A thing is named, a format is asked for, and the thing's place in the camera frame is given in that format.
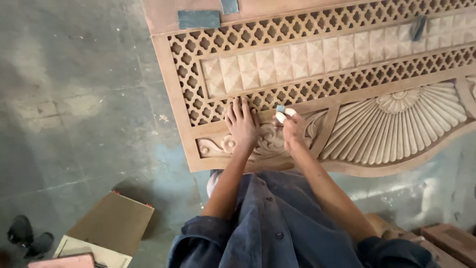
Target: carved scroll motif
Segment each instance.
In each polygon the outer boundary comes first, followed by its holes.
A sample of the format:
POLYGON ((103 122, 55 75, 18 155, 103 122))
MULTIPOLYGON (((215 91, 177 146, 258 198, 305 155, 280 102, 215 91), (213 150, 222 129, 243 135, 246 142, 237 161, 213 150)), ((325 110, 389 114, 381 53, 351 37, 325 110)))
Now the carved scroll motif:
MULTIPOLYGON (((305 115, 306 131, 304 139, 309 147, 312 147, 313 142, 320 133, 326 114, 327 110, 305 115)), ((235 145, 236 143, 230 134, 224 136, 219 141, 214 141, 211 138, 198 140, 198 147, 202 157, 230 156, 235 149, 235 145)), ((271 123, 261 124, 258 145, 253 150, 249 158, 250 161, 269 159, 278 155, 288 156, 284 148, 282 129, 275 129, 271 123)))
POLYGON ((473 98, 476 100, 476 75, 468 75, 466 79, 469 83, 469 90, 473 95, 473 98))
POLYGON ((321 159, 378 165, 424 150, 466 121, 452 82, 430 84, 343 106, 321 159))

